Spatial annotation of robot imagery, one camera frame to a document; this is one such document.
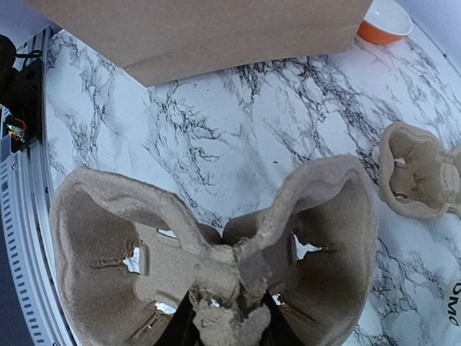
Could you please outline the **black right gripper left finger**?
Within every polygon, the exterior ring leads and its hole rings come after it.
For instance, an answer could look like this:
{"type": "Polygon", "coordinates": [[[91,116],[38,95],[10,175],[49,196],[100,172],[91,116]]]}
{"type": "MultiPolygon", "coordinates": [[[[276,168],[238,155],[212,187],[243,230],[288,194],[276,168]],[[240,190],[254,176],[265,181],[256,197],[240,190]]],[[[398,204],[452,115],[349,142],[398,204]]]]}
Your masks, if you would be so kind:
{"type": "Polygon", "coordinates": [[[194,317],[195,312],[187,292],[171,320],[169,345],[201,345],[198,329],[193,322],[194,317]]]}

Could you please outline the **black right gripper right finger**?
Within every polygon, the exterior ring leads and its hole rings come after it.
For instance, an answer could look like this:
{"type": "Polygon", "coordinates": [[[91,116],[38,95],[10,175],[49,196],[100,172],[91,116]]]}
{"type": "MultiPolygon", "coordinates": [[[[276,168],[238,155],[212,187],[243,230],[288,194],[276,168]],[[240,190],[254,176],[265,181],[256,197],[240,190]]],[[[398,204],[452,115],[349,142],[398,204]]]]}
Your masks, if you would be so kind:
{"type": "Polygon", "coordinates": [[[263,303],[269,308],[271,321],[264,330],[260,346],[304,346],[300,338],[293,332],[278,305],[275,303],[269,291],[262,299],[263,303]]]}

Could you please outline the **brown pulp cup carrier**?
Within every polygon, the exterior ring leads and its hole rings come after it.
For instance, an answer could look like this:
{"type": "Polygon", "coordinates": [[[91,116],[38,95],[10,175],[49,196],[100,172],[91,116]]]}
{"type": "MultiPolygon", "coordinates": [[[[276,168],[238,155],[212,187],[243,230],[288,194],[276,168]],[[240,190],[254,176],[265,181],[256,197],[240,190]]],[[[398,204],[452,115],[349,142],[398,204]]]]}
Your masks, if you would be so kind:
{"type": "Polygon", "coordinates": [[[366,304],[377,218],[353,156],[315,159],[272,204],[201,224],[174,193],[81,167],[50,208],[56,281],[83,345],[169,345],[189,292],[201,345],[259,345],[267,291],[304,345],[341,345],[366,304]]]}
{"type": "Polygon", "coordinates": [[[380,140],[379,197],[401,216],[460,215],[460,146],[448,151],[429,131],[396,122],[380,140]]]}

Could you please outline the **brown paper bag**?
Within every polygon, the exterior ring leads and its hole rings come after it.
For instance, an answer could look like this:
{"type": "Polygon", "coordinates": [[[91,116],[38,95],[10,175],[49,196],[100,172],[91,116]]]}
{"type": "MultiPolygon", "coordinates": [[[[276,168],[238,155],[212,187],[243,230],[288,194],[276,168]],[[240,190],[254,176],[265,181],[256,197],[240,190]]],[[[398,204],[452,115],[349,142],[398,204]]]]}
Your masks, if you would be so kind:
{"type": "Polygon", "coordinates": [[[31,1],[143,86],[224,68],[341,53],[369,1],[31,1]]]}

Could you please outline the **white paper cup stack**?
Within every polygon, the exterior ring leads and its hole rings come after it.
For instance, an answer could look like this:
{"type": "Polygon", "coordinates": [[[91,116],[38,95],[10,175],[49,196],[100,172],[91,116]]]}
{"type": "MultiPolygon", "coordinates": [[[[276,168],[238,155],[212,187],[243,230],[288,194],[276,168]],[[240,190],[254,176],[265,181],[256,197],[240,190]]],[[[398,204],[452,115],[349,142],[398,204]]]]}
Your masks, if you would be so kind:
{"type": "Polygon", "coordinates": [[[446,287],[442,301],[442,316],[450,325],[460,329],[460,277],[453,278],[446,287]]]}

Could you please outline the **orange white bowl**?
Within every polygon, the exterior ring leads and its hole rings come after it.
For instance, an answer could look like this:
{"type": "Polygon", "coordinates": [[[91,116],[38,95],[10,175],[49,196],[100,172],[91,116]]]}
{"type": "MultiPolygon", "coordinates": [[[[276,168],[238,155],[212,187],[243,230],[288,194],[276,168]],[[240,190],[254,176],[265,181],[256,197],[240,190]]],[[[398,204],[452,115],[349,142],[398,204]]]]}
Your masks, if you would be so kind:
{"type": "Polygon", "coordinates": [[[412,31],[412,19],[396,1],[374,0],[357,34],[369,43],[387,45],[408,37],[412,31]]]}

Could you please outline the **aluminium front rail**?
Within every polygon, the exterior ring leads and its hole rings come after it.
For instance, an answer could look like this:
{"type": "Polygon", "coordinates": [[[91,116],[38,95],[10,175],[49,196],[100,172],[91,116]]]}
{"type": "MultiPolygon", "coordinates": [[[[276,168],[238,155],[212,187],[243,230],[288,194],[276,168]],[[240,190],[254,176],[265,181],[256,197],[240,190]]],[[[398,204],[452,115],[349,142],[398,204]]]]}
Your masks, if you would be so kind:
{"type": "Polygon", "coordinates": [[[53,198],[46,136],[45,87],[51,28],[16,48],[18,53],[42,50],[44,63],[42,139],[12,152],[2,121],[9,111],[1,106],[1,253],[8,259],[17,305],[1,313],[1,322],[23,321],[27,332],[1,332],[2,345],[75,345],[56,288],[49,208],[53,198]]]}

